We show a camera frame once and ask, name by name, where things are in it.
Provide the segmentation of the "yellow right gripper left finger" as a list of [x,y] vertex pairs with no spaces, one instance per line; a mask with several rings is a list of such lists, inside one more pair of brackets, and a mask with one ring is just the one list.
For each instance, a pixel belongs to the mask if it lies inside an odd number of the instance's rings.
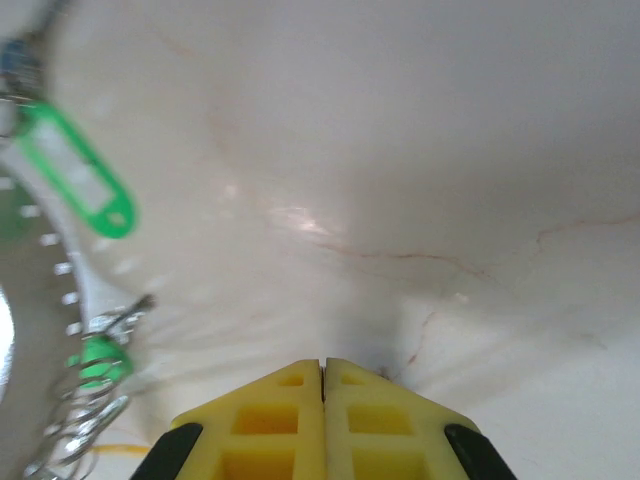
[[132,480],[326,480],[321,367],[294,362],[178,415]]

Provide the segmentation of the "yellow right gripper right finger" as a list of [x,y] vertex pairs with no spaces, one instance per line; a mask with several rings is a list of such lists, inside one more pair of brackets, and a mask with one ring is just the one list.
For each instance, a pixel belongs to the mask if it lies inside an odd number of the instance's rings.
[[517,480],[466,416],[343,359],[324,382],[328,480]]

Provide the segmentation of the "yellow key tag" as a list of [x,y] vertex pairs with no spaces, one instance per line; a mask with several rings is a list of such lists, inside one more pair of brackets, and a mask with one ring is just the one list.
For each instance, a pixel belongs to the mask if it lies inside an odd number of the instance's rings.
[[129,455],[133,457],[144,457],[150,448],[141,445],[131,444],[103,444],[91,448],[96,454]]

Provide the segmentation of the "small green key tag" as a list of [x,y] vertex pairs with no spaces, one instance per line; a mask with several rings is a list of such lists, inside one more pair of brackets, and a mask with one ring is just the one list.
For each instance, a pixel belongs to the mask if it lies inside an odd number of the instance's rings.
[[70,356],[66,366],[79,368],[81,389],[117,386],[134,371],[124,347],[105,335],[86,339],[81,353]]

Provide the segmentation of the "large green key tag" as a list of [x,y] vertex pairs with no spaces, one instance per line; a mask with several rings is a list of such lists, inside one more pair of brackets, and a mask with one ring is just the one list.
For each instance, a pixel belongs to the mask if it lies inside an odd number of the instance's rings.
[[17,144],[78,219],[103,237],[130,235],[133,196],[82,130],[49,103],[23,104],[17,113]]

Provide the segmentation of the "blue key tag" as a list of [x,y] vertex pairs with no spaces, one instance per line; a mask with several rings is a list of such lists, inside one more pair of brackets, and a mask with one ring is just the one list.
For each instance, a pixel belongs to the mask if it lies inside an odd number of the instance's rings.
[[0,75],[6,78],[25,76],[32,68],[28,43],[23,38],[12,38],[0,47]]

